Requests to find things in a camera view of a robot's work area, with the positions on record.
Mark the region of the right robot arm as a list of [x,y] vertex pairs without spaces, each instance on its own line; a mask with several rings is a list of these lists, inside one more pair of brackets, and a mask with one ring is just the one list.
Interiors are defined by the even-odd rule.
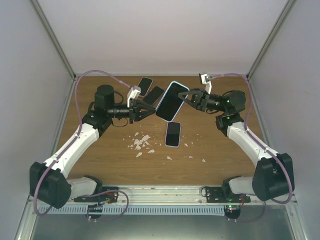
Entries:
[[292,158],[287,153],[278,153],[250,130],[240,115],[245,110],[244,92],[231,90],[217,95],[194,88],[179,93],[178,97],[198,111],[221,112],[215,118],[217,129],[235,142],[255,166],[252,177],[234,176],[223,181],[223,200],[232,203],[241,194],[283,205],[292,200],[295,189]]

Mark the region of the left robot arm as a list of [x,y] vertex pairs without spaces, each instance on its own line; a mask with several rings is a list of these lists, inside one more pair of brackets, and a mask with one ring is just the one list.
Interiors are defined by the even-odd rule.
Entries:
[[129,91],[127,103],[116,103],[116,93],[111,85],[99,86],[94,101],[80,119],[75,133],[43,163],[32,164],[29,169],[29,189],[35,210],[38,209],[38,201],[60,209],[70,199],[78,197],[87,197],[92,202],[102,199],[103,189],[93,177],[68,179],[72,168],[84,152],[113,124],[113,119],[127,119],[133,123],[156,112],[155,108],[137,99],[137,86]]

